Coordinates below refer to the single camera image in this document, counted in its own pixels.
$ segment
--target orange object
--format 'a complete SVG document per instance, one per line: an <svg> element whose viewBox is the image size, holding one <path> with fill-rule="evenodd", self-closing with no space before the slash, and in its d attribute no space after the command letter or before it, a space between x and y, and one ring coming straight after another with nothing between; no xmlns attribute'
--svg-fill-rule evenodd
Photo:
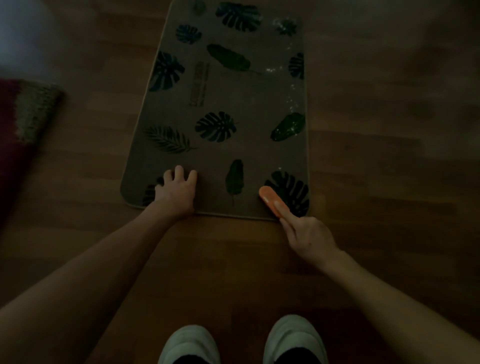
<svg viewBox="0 0 480 364"><path fill-rule="evenodd" d="M275 205L274 205L275 201L278 201L280 205L282 205L284 208L289 210L287 205L285 205L285 202L283 202L282 199L278 197L278 195L275 193L275 191L271 187L268 187L268 186L260 187L260 190L258 190L258 195L266 203L266 205L270 208L270 210L272 210L273 214L278 218L282 216L278 213L277 209L275 208Z"/></svg>

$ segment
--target left hand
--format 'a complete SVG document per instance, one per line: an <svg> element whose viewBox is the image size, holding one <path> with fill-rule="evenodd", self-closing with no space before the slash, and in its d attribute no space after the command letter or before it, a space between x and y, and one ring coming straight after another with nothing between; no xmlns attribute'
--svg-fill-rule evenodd
<svg viewBox="0 0 480 364"><path fill-rule="evenodd" d="M166 213L174 218L184 218L193 214L193 199L197 185L197 171L192 170L185 180L182 166L175 167L175 179L172 171L163 175L164 185L155 186L155 201L152 205L162 204Z"/></svg>

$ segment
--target right hand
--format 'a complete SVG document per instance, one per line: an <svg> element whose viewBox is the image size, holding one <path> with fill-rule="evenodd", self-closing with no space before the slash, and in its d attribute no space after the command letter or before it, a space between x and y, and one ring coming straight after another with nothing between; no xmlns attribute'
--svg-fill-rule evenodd
<svg viewBox="0 0 480 364"><path fill-rule="evenodd" d="M288 243L298 255L322 271L337 260L341 250L324 223L314 217L298 218L278 202L275 207Z"/></svg>

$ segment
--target bath mat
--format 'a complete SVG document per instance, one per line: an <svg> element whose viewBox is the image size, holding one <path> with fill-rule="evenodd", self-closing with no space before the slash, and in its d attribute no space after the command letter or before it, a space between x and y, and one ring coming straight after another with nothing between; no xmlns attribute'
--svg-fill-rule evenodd
<svg viewBox="0 0 480 364"><path fill-rule="evenodd" d="M309 210L302 26L298 17L231 2L176 0L121 183L145 207L164 170L199 172L197 213L273 219L271 186Z"/></svg>
<svg viewBox="0 0 480 364"><path fill-rule="evenodd" d="M0 79L0 227L61 95L56 85Z"/></svg>

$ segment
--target finger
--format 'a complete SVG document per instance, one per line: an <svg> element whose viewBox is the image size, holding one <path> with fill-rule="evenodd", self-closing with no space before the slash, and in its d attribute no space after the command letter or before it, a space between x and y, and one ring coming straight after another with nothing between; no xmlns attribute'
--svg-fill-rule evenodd
<svg viewBox="0 0 480 364"><path fill-rule="evenodd" d="M298 226L300 218L296 217L287 208L283 207L278 201L274 202L276 210L279 214L294 228Z"/></svg>
<svg viewBox="0 0 480 364"><path fill-rule="evenodd" d="M285 230L285 234L287 234L288 242L290 245L294 245L297 242L295 230L284 218L280 218L280 224L282 224L283 230Z"/></svg>
<svg viewBox="0 0 480 364"><path fill-rule="evenodd" d="M181 182L181 181L184 181L184 180L185 180L185 176L184 176L184 172L183 172L183 167L182 166L176 166L175 167L175 179L174 179L174 181Z"/></svg>
<svg viewBox="0 0 480 364"><path fill-rule="evenodd" d="M190 173L188 174L188 178L187 178L188 184L195 187L197 185L197 177L198 177L197 171L191 170Z"/></svg>
<svg viewBox="0 0 480 364"><path fill-rule="evenodd" d="M164 183L172 182L172 171L166 170L163 174L163 181Z"/></svg>

